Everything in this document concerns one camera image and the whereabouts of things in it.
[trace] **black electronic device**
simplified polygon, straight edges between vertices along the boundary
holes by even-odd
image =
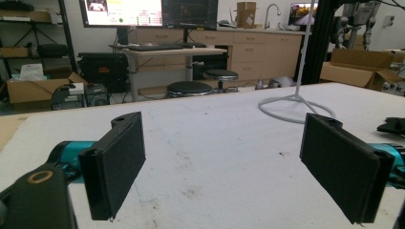
[[[80,76],[89,83],[103,84],[109,93],[126,92],[128,60],[124,53],[81,52]]]
[[[57,144],[43,165],[2,191],[0,228],[77,228],[67,185],[80,177],[92,219],[114,219],[146,158],[140,112],[111,124],[99,141]]]
[[[189,30],[217,29],[219,0],[162,0],[162,24],[165,28],[183,29],[186,43]]]
[[[342,123],[307,114],[300,158],[351,223],[373,222],[394,157],[342,129]]]
[[[318,10],[318,4],[313,6],[312,18],[309,18],[310,3],[292,3],[289,8],[289,26],[299,26],[300,31],[304,31],[307,28],[308,21],[314,24],[316,11]]]
[[[130,27],[161,27],[161,2],[79,0],[85,28],[117,28],[117,42],[128,45]]]

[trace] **keyboard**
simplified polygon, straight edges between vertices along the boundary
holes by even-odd
[[[128,50],[136,51],[136,52],[150,52],[150,51],[166,51],[166,50],[182,50],[182,46],[162,46],[162,45],[155,45],[155,46],[128,46]]]
[[[184,49],[192,49],[192,48],[206,48],[206,45],[203,43],[199,43],[199,42],[186,42],[186,43],[182,43],[182,42],[165,42],[165,43],[159,43],[158,45],[160,46],[181,46]]]

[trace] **cabinet drawer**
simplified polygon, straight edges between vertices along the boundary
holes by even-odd
[[[238,80],[257,80],[262,77],[262,63],[232,63],[231,70],[239,74]]]
[[[265,58],[265,45],[235,43],[232,49],[232,62],[255,62]]]
[[[232,45],[232,31],[193,31],[190,33],[191,38],[196,42],[206,45]]]
[[[279,45],[292,45],[300,46],[301,35],[289,35],[289,34],[269,34],[266,43],[269,45],[279,46]]]
[[[233,41],[244,43],[266,43],[267,36],[268,34],[263,34],[259,32],[235,31],[235,33],[233,34]]]
[[[135,42],[175,42],[182,39],[182,30],[137,29]]]

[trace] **black stand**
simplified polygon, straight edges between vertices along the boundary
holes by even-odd
[[[117,42],[120,45],[128,45],[129,27],[117,27]]]
[[[188,29],[183,29],[182,30],[182,42],[187,43],[188,41],[188,35],[190,34]]]

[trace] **white table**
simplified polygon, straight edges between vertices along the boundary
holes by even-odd
[[[349,223],[301,162],[304,125],[258,109],[263,99],[294,91],[30,115],[0,153],[0,190],[44,163],[60,141],[98,140],[111,129],[111,119],[141,111],[146,161],[115,221],[92,221],[84,185],[69,186],[80,228],[363,228]],[[300,95],[329,106],[343,128],[365,142],[405,146],[404,137],[376,131],[385,117],[405,115],[403,97],[335,83],[304,86]],[[288,101],[273,106],[285,115],[306,109]],[[0,123],[11,119],[0,117]],[[393,228],[404,198],[404,190],[386,188],[376,221],[366,228]]]
[[[193,80],[193,55],[210,55],[210,54],[222,54],[227,50],[215,49],[215,48],[194,48],[194,49],[182,49],[182,50],[168,50],[168,51],[151,51],[151,52],[135,52],[124,50],[127,55],[129,63],[129,80],[131,84],[131,95],[134,102],[138,101],[138,89],[139,86],[156,87],[167,85],[174,81],[191,81]],[[137,71],[137,59],[141,57],[160,58],[167,56],[185,56],[186,66],[185,71],[182,70],[164,70],[153,71],[146,73],[138,73]]]

